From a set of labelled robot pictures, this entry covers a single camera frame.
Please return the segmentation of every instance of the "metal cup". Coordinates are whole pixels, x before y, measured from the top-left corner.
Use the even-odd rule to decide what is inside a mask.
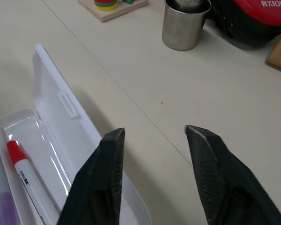
[[[175,0],[177,3],[177,10],[180,12],[188,12],[189,10],[193,10],[199,7],[203,0]]]
[[[211,3],[210,0],[203,0],[199,7],[187,13],[178,11],[177,7],[174,0],[165,0],[163,42],[175,50],[190,50],[199,42]]]

